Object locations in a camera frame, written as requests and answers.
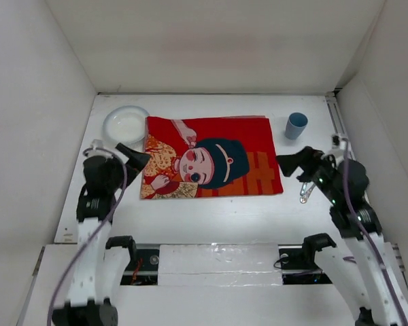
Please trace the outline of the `red patterned cloth placemat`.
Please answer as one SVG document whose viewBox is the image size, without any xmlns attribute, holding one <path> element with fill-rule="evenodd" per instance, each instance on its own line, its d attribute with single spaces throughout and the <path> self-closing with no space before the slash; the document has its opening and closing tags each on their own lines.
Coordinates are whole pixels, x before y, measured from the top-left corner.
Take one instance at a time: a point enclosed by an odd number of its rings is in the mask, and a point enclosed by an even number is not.
<svg viewBox="0 0 408 326">
<path fill-rule="evenodd" d="M 140 197 L 213 198 L 283 193 L 265 116 L 170 120 L 150 116 Z"/>
</svg>

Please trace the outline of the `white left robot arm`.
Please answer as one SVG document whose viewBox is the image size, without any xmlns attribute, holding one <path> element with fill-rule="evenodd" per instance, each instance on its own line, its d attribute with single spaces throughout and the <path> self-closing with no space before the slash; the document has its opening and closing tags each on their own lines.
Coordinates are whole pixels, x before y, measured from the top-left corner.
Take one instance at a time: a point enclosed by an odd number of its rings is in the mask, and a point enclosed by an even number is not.
<svg viewBox="0 0 408 326">
<path fill-rule="evenodd" d="M 131 235 L 109 234 L 115 210 L 150 155 L 122 143 L 108 150 L 98 140 L 83 154 L 85 183 L 76 208 L 78 251 L 52 294 L 48 325 L 117 325 L 114 296 L 125 269 L 138 260 Z"/>
</svg>

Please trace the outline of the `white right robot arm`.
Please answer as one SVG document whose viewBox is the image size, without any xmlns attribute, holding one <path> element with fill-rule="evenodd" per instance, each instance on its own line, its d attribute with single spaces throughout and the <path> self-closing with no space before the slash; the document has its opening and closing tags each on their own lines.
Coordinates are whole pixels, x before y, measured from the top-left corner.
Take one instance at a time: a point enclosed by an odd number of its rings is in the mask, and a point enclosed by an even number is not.
<svg viewBox="0 0 408 326">
<path fill-rule="evenodd" d="M 347 150 L 324 153 L 304 147 L 276 157 L 290 177 L 296 169 L 300 182 L 313 183 L 329 200 L 330 217 L 350 255 L 327 234 L 304 238 L 299 257 L 321 269 L 347 304 L 355 325 L 408 325 L 408 300 L 399 283 L 401 269 L 387 254 L 376 212 L 365 200 L 369 186 L 366 168 L 347 156 Z"/>
</svg>

